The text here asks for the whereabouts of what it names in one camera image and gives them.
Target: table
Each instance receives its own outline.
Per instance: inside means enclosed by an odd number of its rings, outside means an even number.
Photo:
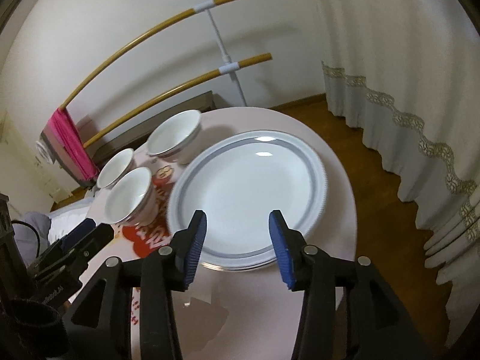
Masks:
[[[201,123],[201,140],[205,147],[234,134],[253,130],[283,131],[309,144],[325,164],[329,191],[325,213],[308,242],[331,256],[353,261],[357,243],[353,192],[342,164],[322,138],[292,117],[264,108],[217,109],[202,114]],[[175,181],[182,172],[176,164],[161,160],[152,163],[145,145],[135,151],[135,161],[153,171],[166,169],[170,181]],[[101,190],[88,211],[87,217],[93,218],[96,223],[103,221],[108,194],[109,191]],[[141,243],[142,236],[145,238],[145,235],[139,234],[139,240],[132,242],[117,228],[114,240],[93,257],[80,280],[86,283],[107,257],[118,256],[123,261],[136,259],[138,255],[134,248],[141,254],[146,245],[157,248],[169,241],[166,234],[159,233],[155,239],[152,236]],[[342,288],[337,288],[337,306],[342,294]],[[139,292],[134,290],[131,320],[133,359],[140,359],[139,296]],[[183,357],[186,360],[290,359],[302,299],[303,292],[287,290],[276,265],[236,273],[212,271],[199,266],[189,290],[184,294],[173,293]]]

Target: black cable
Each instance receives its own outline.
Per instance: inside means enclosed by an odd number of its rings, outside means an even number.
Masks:
[[[31,228],[33,230],[33,232],[35,233],[35,235],[37,236],[37,256],[35,258],[37,258],[39,255],[40,255],[40,236],[38,235],[38,231],[32,226],[30,225],[29,223],[27,222],[23,222],[23,221],[17,221],[16,219],[14,219],[13,221],[11,221],[11,223],[16,223],[18,225],[24,225],[24,226],[27,226],[29,228]]]

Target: pink cloth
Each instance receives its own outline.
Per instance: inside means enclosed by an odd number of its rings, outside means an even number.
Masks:
[[[47,125],[57,140],[63,145],[75,165],[80,169],[85,180],[92,180],[99,170],[83,148],[77,127],[66,109],[57,108]]]

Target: plate rim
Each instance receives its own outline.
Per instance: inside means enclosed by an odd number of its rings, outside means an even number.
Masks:
[[[293,134],[277,131],[277,130],[253,130],[253,131],[246,131],[235,134],[231,137],[223,139],[222,141],[215,143],[214,145],[210,146],[202,153],[200,153],[183,171],[183,173],[178,178],[177,182],[175,183],[172,192],[169,197],[169,203],[167,206],[167,215],[166,215],[166,222],[167,226],[171,234],[175,234],[177,231],[180,231],[180,224],[179,220],[174,212],[177,212],[177,207],[179,205],[179,197],[181,195],[182,188],[185,186],[186,181],[190,178],[190,175],[195,171],[199,164],[203,162],[203,160],[210,156],[211,154],[219,151],[220,149],[224,148],[227,145],[232,143],[240,142],[242,140],[248,138],[255,138],[260,137],[262,135],[272,135],[273,138],[281,139],[284,142],[290,144],[301,143],[303,147],[299,147],[302,153],[306,156],[307,160],[313,166],[314,176],[316,176],[319,180],[318,190],[316,191],[315,195],[312,197],[312,201],[315,206],[318,206],[319,209],[316,210],[316,214],[310,214],[308,217],[307,223],[308,228],[304,231],[303,236],[304,238],[308,238],[311,232],[315,228],[315,224],[318,223],[323,212],[325,211],[327,195],[328,195],[328,178],[325,170],[325,165],[321,160],[318,153],[303,139],[296,137]],[[200,256],[200,263],[206,266],[209,269],[215,270],[222,270],[222,271],[239,271],[239,270],[249,270],[249,269],[258,269],[263,266],[267,266],[276,260],[275,252],[273,249],[265,250],[260,254],[255,254],[249,257],[239,257],[239,258],[229,258],[229,257],[219,257],[212,255],[205,250],[202,250]]]

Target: screw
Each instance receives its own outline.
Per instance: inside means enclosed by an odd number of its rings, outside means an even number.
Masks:
[[[305,254],[313,256],[318,253],[318,248],[315,245],[305,245],[303,247],[303,251],[305,252]]]
[[[108,268],[112,268],[116,266],[119,263],[120,259],[118,257],[108,257],[107,260],[105,261],[105,265]]]
[[[361,266],[369,266],[371,263],[370,259],[367,256],[360,256],[357,258],[357,261]]]
[[[170,246],[162,246],[158,249],[160,256],[168,256],[171,252],[173,252],[173,249]]]

